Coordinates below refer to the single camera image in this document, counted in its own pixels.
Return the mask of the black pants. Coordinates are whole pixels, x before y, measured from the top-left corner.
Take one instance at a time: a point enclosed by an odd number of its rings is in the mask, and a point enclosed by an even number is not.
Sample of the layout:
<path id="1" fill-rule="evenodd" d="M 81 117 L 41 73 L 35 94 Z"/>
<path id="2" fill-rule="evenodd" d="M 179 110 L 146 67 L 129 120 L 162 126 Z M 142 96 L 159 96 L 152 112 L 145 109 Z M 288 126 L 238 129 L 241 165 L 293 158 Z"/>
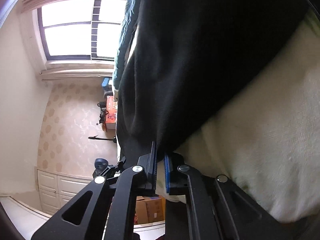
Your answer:
<path id="1" fill-rule="evenodd" d="M 141 0 L 119 86 L 117 137 L 127 165 L 176 150 L 281 51 L 306 0 Z"/>

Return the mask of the dark blue round device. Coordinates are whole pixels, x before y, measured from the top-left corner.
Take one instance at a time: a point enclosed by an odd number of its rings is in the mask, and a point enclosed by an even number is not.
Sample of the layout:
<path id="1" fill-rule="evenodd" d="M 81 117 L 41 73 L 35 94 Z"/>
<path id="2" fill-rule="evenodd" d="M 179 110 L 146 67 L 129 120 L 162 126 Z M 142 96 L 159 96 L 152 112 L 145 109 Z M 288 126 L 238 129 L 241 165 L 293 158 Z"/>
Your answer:
<path id="1" fill-rule="evenodd" d="M 104 158 L 97 158 L 94 161 L 95 170 L 92 174 L 93 178 L 100 176 L 106 169 L 108 172 L 106 173 L 106 178 L 113 178 L 116 174 L 115 165 L 110 165 L 108 161 Z"/>

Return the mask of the cardboard box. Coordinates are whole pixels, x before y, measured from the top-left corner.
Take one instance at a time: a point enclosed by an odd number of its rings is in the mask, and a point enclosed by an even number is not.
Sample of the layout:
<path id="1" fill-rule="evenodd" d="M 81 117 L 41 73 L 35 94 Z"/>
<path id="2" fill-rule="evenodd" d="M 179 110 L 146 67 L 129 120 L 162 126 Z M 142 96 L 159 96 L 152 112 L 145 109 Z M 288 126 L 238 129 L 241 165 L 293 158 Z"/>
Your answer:
<path id="1" fill-rule="evenodd" d="M 165 199 L 163 197 L 136 198 L 135 224 L 148 224 L 165 220 Z"/>

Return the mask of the black stick tool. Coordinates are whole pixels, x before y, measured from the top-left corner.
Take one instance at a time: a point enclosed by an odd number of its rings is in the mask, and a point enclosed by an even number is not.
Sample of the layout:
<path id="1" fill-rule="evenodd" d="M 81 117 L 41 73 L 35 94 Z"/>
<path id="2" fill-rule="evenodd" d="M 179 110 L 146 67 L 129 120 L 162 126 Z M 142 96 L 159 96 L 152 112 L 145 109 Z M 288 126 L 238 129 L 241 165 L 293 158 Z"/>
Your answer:
<path id="1" fill-rule="evenodd" d="M 117 142 L 117 138 L 113 137 L 113 138 L 101 138 L 101 137 L 97 137 L 97 136 L 92 136 L 92 137 L 88 137 L 89 140 L 103 140 L 103 141 L 112 141 L 114 143 Z"/>

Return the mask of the white cabinet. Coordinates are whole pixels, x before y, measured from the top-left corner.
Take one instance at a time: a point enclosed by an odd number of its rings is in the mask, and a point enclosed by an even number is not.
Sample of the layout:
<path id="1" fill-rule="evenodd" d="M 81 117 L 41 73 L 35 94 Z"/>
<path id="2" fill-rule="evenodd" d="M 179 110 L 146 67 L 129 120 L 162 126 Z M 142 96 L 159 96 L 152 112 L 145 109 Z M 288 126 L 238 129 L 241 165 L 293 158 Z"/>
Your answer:
<path id="1" fill-rule="evenodd" d="M 91 181 L 92 178 L 62 176 L 37 170 L 42 211 L 53 215 Z"/>

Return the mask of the red printed box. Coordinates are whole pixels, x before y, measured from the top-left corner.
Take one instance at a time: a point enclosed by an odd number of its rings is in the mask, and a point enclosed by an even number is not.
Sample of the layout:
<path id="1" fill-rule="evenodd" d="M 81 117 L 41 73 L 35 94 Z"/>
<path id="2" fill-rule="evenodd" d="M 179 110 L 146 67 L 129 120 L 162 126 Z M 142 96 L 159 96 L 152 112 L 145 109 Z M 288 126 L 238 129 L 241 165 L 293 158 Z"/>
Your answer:
<path id="1" fill-rule="evenodd" d="M 113 96 L 108 95 L 106 98 L 105 124 L 103 125 L 103 130 L 116 129 L 117 108 L 118 105 L 117 102 L 114 101 Z"/>

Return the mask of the floral white bed sheet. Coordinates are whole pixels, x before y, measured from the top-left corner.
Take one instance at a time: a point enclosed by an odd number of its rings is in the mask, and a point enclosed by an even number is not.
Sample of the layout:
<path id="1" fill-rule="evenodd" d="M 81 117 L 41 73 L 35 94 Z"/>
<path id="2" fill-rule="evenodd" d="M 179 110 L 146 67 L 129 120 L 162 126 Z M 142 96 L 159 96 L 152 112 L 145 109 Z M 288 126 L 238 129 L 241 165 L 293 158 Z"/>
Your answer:
<path id="1" fill-rule="evenodd" d="M 319 214 L 319 19 L 308 11 L 278 56 L 177 152 L 225 174 L 282 223 Z"/>

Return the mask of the blue storage box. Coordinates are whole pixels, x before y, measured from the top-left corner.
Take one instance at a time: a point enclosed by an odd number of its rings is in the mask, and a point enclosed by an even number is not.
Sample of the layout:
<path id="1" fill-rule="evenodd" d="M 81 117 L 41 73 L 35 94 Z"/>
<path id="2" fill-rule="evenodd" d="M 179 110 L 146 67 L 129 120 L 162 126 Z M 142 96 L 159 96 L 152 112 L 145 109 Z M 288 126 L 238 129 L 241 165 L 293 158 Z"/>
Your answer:
<path id="1" fill-rule="evenodd" d="M 101 83 L 101 86 L 102 87 L 107 87 L 110 83 L 110 81 L 112 81 L 112 78 L 111 77 L 104 77 L 102 83 Z"/>

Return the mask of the teal quilted blanket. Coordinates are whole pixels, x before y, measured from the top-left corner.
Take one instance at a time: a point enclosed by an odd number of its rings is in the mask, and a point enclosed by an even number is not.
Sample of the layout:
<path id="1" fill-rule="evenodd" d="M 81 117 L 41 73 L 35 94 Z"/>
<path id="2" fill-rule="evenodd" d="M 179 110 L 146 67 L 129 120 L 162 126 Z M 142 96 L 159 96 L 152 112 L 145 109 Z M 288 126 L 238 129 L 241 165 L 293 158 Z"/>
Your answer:
<path id="1" fill-rule="evenodd" d="M 129 51 L 137 27 L 140 2 L 141 0 L 126 0 L 124 19 L 121 24 L 119 48 L 117 50 L 112 76 L 113 92 L 119 90 L 121 77 L 127 64 Z"/>

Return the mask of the window with dark frame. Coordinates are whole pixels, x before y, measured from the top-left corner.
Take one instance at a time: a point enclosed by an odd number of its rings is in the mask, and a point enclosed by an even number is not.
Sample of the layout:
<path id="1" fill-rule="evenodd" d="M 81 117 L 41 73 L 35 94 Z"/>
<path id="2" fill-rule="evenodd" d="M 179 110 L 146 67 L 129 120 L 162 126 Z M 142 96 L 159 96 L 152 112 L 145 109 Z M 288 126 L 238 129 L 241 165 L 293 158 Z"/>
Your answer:
<path id="1" fill-rule="evenodd" d="M 125 0 L 64 0 L 37 9 L 48 61 L 114 61 Z"/>

